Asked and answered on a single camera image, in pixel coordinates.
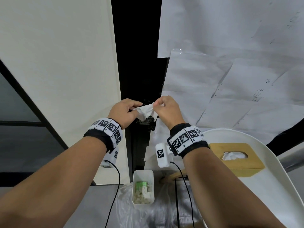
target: clear plastic bag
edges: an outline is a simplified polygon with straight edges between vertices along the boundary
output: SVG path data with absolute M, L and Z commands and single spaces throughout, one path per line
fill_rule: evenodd
M 202 220 L 194 202 L 189 183 L 194 222 Z M 132 203 L 132 183 L 125 184 L 116 197 L 116 213 L 120 228 L 176 228 L 177 213 L 174 184 L 154 186 L 155 201 L 147 210 L 135 209 Z M 180 225 L 192 224 L 189 195 L 183 181 L 177 181 L 177 195 Z

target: left hand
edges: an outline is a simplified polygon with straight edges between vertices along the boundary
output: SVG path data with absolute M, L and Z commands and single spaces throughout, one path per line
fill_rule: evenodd
M 127 128 L 139 114 L 137 110 L 134 110 L 130 113 L 129 110 L 133 110 L 135 107 L 139 107 L 141 105 L 142 103 L 140 101 L 134 101 L 128 98 L 123 99 L 112 107 L 108 118 L 117 121 L 123 130 Z

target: forearm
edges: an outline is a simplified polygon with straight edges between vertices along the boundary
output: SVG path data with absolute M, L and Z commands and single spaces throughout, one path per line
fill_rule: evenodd
M 102 141 L 82 138 L 0 199 L 0 226 L 63 227 L 105 153 Z
M 285 227 L 210 149 L 195 149 L 183 160 L 208 227 Z

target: wristband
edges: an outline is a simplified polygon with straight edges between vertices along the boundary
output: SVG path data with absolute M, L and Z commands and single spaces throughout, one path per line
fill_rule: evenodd
M 167 142 L 175 156 L 179 155 L 184 158 L 187 153 L 196 148 L 209 148 L 201 130 L 196 126 L 191 126 L 189 123 L 181 123 L 174 126 L 170 130 L 170 135 Z
M 84 137 L 90 136 L 101 140 L 108 151 L 113 151 L 123 138 L 123 132 L 118 122 L 110 118 L 101 118 L 95 121 Z

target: right hand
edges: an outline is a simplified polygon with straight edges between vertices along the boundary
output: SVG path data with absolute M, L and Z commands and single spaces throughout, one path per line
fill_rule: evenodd
M 179 105 L 171 96 L 162 96 L 157 99 L 153 103 L 153 109 L 169 130 L 177 124 L 186 123 L 181 115 Z

